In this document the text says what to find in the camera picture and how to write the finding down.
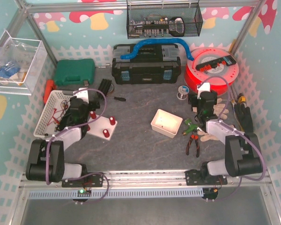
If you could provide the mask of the black aluminium extrusion bar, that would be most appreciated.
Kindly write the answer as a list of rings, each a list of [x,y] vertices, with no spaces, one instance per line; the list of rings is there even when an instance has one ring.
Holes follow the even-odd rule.
[[[111,84],[112,84],[112,81],[109,80],[109,79],[102,79],[100,85],[99,85],[99,88],[98,90],[101,91],[103,94],[101,93],[97,93],[97,96],[99,99],[104,99],[104,96],[106,97],[108,95],[108,92],[111,88]]]

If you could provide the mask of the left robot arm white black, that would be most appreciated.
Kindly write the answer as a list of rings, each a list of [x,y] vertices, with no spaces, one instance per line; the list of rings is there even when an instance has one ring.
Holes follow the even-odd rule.
[[[56,122],[56,131],[60,131],[61,134],[32,142],[26,166],[26,178],[49,184],[62,180],[79,180],[83,175],[83,165],[67,164],[64,151],[86,135],[89,131],[87,122],[90,113],[99,108],[99,101],[86,102],[77,97],[72,97],[63,103],[59,112],[61,117]]]

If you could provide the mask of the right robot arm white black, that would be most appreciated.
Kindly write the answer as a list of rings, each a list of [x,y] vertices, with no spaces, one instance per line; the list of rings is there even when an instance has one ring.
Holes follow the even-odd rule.
[[[192,109],[196,108],[195,120],[199,131],[215,136],[225,147],[224,159],[202,164],[202,177],[228,175],[253,181],[262,180],[266,174],[266,165],[257,136],[253,132],[244,133],[226,124],[214,112],[216,102],[215,91],[188,94],[188,103]]]

